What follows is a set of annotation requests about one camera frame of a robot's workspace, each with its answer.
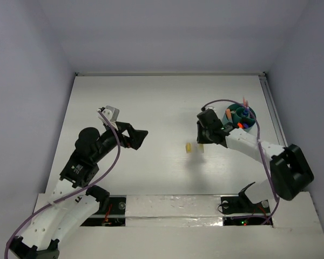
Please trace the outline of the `clear spray bottle blue cap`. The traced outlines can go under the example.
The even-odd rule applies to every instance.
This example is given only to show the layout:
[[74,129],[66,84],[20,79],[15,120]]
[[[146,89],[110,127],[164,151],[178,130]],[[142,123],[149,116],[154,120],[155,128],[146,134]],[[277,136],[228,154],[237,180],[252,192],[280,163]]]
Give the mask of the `clear spray bottle blue cap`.
[[249,117],[249,110],[247,108],[244,108],[242,111],[242,116],[243,117]]

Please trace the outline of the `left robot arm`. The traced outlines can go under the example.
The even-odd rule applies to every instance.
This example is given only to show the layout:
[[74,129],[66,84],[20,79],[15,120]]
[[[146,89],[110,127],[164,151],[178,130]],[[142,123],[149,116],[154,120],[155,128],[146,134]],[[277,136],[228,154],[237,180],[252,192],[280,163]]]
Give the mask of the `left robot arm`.
[[81,130],[48,202],[9,238],[5,258],[9,252],[18,258],[58,258],[60,247],[89,216],[108,209],[110,193],[93,179],[99,161],[114,148],[139,149],[148,132],[125,122],[105,128],[104,133],[93,127]]

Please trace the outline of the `clear yellow highlighter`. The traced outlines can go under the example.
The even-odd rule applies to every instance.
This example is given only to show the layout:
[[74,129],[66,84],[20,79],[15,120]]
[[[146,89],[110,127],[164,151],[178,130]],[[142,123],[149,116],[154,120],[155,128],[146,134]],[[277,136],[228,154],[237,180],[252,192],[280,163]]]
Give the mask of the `clear yellow highlighter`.
[[204,145],[203,144],[199,144],[198,149],[199,149],[200,153],[204,153]]

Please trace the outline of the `yellow highlighter cap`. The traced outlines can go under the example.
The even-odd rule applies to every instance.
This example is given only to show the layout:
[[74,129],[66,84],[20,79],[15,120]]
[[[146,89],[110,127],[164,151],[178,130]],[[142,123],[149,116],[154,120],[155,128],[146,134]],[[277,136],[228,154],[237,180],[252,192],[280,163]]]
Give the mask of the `yellow highlighter cap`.
[[186,153],[191,153],[192,152],[192,144],[188,142],[185,146]]

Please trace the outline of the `clear orange highlighter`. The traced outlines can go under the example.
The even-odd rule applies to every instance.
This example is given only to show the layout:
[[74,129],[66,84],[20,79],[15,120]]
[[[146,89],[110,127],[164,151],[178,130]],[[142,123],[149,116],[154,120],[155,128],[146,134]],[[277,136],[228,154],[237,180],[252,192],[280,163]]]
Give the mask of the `clear orange highlighter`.
[[229,108],[226,110],[226,116],[228,120],[232,119],[231,110]]

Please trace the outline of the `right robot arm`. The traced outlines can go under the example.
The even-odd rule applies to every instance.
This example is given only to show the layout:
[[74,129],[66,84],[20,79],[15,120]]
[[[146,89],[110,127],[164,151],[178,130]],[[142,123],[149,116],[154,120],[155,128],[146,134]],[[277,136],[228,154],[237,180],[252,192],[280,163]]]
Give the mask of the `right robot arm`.
[[233,208],[250,213],[262,201],[293,200],[313,180],[314,174],[297,145],[275,145],[245,132],[231,122],[223,124],[212,109],[197,115],[197,143],[217,144],[238,151],[261,163],[267,173],[262,182],[252,182],[244,187],[236,201],[223,204],[225,214]]

